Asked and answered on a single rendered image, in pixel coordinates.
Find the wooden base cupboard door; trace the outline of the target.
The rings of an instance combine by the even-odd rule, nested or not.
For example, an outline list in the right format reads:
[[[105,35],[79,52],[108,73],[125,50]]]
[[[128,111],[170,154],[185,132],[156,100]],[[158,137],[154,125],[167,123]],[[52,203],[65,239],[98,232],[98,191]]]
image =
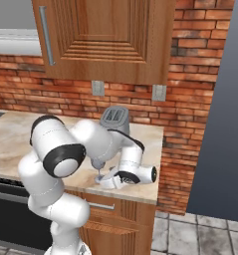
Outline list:
[[[80,236],[93,255],[150,255],[151,227],[89,220],[80,228]]]

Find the grey wall socket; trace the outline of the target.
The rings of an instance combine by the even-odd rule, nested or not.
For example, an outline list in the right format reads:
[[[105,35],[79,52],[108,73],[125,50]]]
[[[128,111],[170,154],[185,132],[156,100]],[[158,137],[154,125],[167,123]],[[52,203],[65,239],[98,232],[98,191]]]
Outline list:
[[[153,85],[152,86],[152,99],[156,102],[164,102],[166,100],[166,86]]]
[[[92,93],[94,96],[103,97],[105,95],[105,82],[92,81]]]

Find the wooden wall cupboard door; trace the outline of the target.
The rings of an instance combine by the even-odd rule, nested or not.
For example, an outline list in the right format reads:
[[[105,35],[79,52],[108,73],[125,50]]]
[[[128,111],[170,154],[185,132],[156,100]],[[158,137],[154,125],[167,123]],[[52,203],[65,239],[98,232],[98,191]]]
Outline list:
[[[59,80],[164,85],[176,0],[32,0],[46,76]],[[47,57],[39,6],[54,66]]]

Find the wooden drawer front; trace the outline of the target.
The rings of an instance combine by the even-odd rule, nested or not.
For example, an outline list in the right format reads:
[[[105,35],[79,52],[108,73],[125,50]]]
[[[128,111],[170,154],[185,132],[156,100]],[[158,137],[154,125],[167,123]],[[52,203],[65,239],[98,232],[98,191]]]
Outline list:
[[[85,198],[88,202],[106,205],[114,204],[116,206],[115,210],[106,210],[91,206],[91,216],[89,219],[91,221],[111,225],[118,224],[122,226],[130,223],[151,227],[153,229],[155,206],[152,204],[83,193],[73,190],[67,190],[67,193]]]

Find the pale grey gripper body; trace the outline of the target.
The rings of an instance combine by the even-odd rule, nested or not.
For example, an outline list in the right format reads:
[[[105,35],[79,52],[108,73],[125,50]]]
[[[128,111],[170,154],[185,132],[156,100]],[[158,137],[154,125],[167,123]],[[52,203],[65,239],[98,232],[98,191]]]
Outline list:
[[[119,176],[119,171],[116,166],[113,166],[109,173],[101,179],[100,185],[105,189],[121,189],[123,187],[123,181]]]

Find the grey extractor hood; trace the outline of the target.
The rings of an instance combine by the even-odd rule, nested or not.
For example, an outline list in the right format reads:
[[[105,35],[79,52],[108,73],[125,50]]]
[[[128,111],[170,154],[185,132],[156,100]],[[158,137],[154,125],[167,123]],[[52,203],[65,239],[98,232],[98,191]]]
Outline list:
[[[31,0],[0,0],[0,54],[42,55]]]

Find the black oven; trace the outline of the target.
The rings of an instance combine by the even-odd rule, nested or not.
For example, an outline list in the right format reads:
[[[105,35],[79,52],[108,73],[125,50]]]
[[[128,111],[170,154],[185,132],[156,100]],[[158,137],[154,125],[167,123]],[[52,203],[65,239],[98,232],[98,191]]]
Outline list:
[[[28,208],[21,181],[0,178],[0,245],[43,255],[52,245],[51,221]]]

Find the grey toaster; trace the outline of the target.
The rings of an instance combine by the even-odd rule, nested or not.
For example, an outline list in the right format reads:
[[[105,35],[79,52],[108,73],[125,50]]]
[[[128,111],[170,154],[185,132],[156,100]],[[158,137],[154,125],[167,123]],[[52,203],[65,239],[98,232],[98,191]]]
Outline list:
[[[106,129],[118,129],[129,134],[129,111],[127,108],[112,106],[103,112],[100,125]]]

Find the clear wine glass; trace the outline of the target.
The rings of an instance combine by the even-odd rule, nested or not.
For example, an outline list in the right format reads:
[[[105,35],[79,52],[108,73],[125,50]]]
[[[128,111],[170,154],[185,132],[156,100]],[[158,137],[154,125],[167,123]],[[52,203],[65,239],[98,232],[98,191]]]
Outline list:
[[[99,183],[104,177],[104,175],[101,174],[101,170],[105,167],[106,163],[99,159],[91,159],[91,163],[92,167],[98,171],[98,175],[95,177],[95,183]]]

